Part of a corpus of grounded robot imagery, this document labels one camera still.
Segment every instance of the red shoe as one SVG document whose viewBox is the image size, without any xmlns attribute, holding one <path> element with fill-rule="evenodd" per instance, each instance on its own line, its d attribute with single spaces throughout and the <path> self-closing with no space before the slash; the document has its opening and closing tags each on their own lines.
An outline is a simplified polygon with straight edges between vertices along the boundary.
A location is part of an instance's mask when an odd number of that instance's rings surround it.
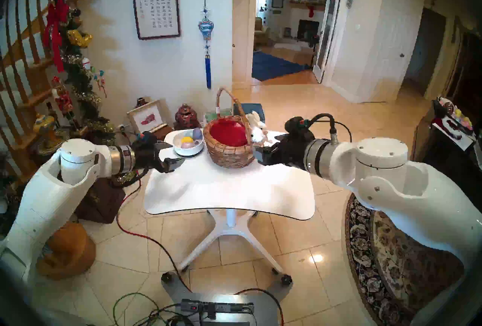
<svg viewBox="0 0 482 326">
<path fill-rule="evenodd" d="M 149 122 L 155 121 L 154 113 L 149 114 L 144 121 L 141 122 L 142 125 L 147 125 Z"/>
</svg>

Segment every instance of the green cable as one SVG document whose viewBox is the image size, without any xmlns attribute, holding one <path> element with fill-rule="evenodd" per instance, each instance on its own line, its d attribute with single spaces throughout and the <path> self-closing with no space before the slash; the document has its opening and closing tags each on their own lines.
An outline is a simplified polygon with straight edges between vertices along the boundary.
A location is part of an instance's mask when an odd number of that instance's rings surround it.
<svg viewBox="0 0 482 326">
<path fill-rule="evenodd" d="M 117 304 L 119 303 L 119 301 L 121 301 L 123 298 L 126 298 L 126 297 L 131 296 L 131 295 L 142 295 L 142 296 L 144 296 L 145 298 L 148 298 L 148 299 L 156 306 L 156 310 L 159 310 L 159 306 L 157 305 L 157 303 L 156 303 L 153 299 L 151 299 L 149 296 L 144 295 L 144 294 L 142 294 L 142 293 L 140 293 L 140 292 L 131 292 L 131 293 L 129 293 L 129 294 L 127 294 L 127 295 L 124 295 L 124 296 L 122 296 L 121 298 L 117 299 L 116 303 L 114 304 L 114 307 L 112 308 L 112 317 L 114 318 L 114 323 L 116 324 L 116 326 L 120 326 L 120 325 L 117 323 L 117 319 L 116 319 L 116 306 L 117 306 Z"/>
</svg>

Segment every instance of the yellow ball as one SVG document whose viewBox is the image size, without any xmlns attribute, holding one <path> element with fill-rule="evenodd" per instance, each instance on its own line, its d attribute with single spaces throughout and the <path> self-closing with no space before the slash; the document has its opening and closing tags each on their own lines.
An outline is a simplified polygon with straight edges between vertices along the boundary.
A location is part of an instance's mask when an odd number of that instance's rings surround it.
<svg viewBox="0 0 482 326">
<path fill-rule="evenodd" d="M 190 136 L 185 136 L 184 138 L 181 139 L 181 143 L 193 143 L 194 140 Z"/>
</svg>

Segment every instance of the white bowl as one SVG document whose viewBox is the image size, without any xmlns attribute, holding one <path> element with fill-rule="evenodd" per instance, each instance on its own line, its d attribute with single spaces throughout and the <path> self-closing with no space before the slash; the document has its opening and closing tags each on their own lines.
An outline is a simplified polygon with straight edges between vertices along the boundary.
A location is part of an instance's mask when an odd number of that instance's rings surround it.
<svg viewBox="0 0 482 326">
<path fill-rule="evenodd" d="M 202 139 L 198 145 L 191 148 L 181 148 L 176 145 L 176 144 L 179 144 L 181 139 L 184 138 L 185 136 L 190 136 L 192 138 L 193 131 L 194 129 L 183 130 L 182 132 L 180 132 L 174 137 L 174 139 L 172 140 L 172 145 L 174 146 L 175 153 L 177 153 L 180 156 L 194 156 L 197 153 L 202 151 L 202 149 L 204 148 L 204 135 L 202 134 L 202 129 L 201 129 Z"/>
</svg>

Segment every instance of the mantel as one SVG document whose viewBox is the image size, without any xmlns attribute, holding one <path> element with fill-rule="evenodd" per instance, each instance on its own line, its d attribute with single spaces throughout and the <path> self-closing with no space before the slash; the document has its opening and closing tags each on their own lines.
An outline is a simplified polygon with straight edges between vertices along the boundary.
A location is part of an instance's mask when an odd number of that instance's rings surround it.
<svg viewBox="0 0 482 326">
<path fill-rule="evenodd" d="M 307 3 L 288 3 L 291 8 L 299 8 L 299 9 L 309 9 L 308 7 L 314 7 L 315 11 L 324 11 L 325 5 L 324 4 L 307 4 Z"/>
</svg>

